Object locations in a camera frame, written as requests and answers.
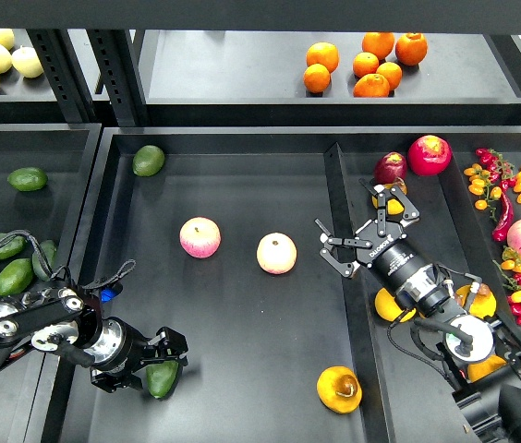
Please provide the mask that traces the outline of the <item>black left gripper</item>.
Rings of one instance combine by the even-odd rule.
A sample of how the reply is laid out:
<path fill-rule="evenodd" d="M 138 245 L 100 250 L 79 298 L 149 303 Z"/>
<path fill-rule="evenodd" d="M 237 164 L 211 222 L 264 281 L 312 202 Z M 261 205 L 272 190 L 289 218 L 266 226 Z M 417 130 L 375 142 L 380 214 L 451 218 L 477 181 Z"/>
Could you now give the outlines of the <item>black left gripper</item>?
<path fill-rule="evenodd" d="M 142 390 L 136 373 L 146 365 L 143 360 L 148 365 L 173 361 L 187 366 L 187 352 L 186 337 L 174 329 L 161 327 L 152 338 L 147 338 L 123 320 L 109 317 L 89 348 L 94 357 L 91 384 L 107 393 L 127 388 Z"/>

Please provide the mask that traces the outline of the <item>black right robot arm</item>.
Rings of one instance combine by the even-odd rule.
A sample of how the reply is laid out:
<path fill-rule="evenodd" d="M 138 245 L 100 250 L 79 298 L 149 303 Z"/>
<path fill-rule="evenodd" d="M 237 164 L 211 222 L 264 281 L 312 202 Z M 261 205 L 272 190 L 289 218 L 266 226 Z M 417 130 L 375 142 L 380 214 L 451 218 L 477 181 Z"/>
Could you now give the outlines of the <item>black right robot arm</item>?
<path fill-rule="evenodd" d="M 391 324 L 409 323 L 417 352 L 454 389 L 454 401 L 482 442 L 521 442 L 521 342 L 498 315 L 478 317 L 483 280 L 465 272 L 466 293 L 458 295 L 458 271 L 423 257 L 406 227 L 419 212 L 398 186 L 360 182 L 376 200 L 377 215 L 340 238 L 321 230 L 321 257 L 342 277 L 369 270 L 400 309 Z"/>

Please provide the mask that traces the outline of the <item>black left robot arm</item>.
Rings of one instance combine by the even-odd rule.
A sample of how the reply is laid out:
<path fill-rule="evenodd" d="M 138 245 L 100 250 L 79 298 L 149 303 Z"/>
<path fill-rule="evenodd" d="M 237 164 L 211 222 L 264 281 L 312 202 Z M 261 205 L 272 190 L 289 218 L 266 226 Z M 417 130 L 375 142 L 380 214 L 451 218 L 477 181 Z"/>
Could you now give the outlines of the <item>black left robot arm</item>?
<path fill-rule="evenodd" d="M 25 230 L 0 233 L 0 252 L 14 255 L 31 245 L 47 281 L 0 294 L 0 372 L 32 351 L 59 356 L 91 372 L 91 384 L 118 389 L 154 389 L 167 395 L 187 366 L 184 335 L 161 327 L 151 338 L 117 317 L 104 317 L 103 304 L 122 291 L 121 280 L 135 267 L 126 261 L 110 278 L 77 284 L 67 266 L 53 269 L 38 240 Z"/>

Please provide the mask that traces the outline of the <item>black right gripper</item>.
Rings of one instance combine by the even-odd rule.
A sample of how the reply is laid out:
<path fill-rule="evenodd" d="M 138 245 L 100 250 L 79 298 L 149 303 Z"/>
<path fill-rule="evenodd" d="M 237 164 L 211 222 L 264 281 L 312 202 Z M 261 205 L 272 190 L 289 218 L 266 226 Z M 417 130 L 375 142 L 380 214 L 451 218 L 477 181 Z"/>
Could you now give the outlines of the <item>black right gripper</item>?
<path fill-rule="evenodd" d="M 370 192 L 377 217 L 367 221 L 353 238 L 335 237 L 315 219 L 321 230 L 320 257 L 343 278 L 369 269 L 392 294 L 425 295 L 434 287 L 432 263 L 406 239 L 404 228 L 418 222 L 420 212 L 407 197 L 402 178 L 387 185 L 359 182 Z"/>

